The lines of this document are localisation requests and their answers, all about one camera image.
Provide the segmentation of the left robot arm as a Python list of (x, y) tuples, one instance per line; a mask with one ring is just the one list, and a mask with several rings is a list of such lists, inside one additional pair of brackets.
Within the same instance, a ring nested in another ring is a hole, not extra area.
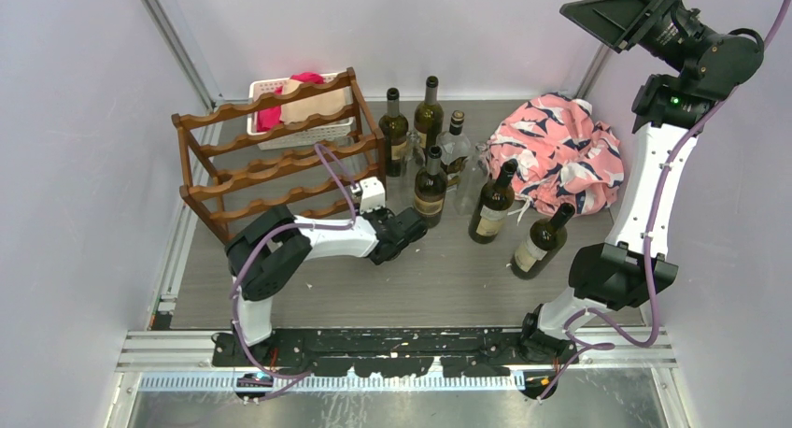
[(295, 216), (285, 206), (266, 211), (225, 248), (232, 275), (235, 351), (248, 364), (271, 356), (274, 296), (310, 260), (348, 256), (380, 265), (397, 258), (421, 239), (428, 224), (411, 207), (399, 214), (386, 207), (352, 220), (314, 220)]

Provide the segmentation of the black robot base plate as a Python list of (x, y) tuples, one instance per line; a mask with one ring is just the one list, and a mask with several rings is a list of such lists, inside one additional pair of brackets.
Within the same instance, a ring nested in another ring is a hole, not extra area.
[(216, 367), (261, 364), (325, 378), (422, 377), (433, 363), (446, 378), (504, 377), (514, 366), (562, 365), (577, 352), (569, 341), (507, 328), (279, 329), (247, 349), (236, 333), (212, 339)]

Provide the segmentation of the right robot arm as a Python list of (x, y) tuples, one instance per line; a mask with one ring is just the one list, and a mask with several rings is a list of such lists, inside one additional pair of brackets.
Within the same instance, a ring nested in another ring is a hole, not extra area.
[(611, 232), (576, 253), (564, 292), (523, 321), (518, 349), (534, 364), (575, 358), (579, 327), (623, 307), (654, 307), (673, 284), (667, 225), (686, 161), (704, 123), (756, 73), (769, 43), (749, 28), (715, 31), (683, 0), (581, 0), (560, 12), (609, 49), (641, 47), (672, 72), (649, 77), (633, 101), (638, 153)]

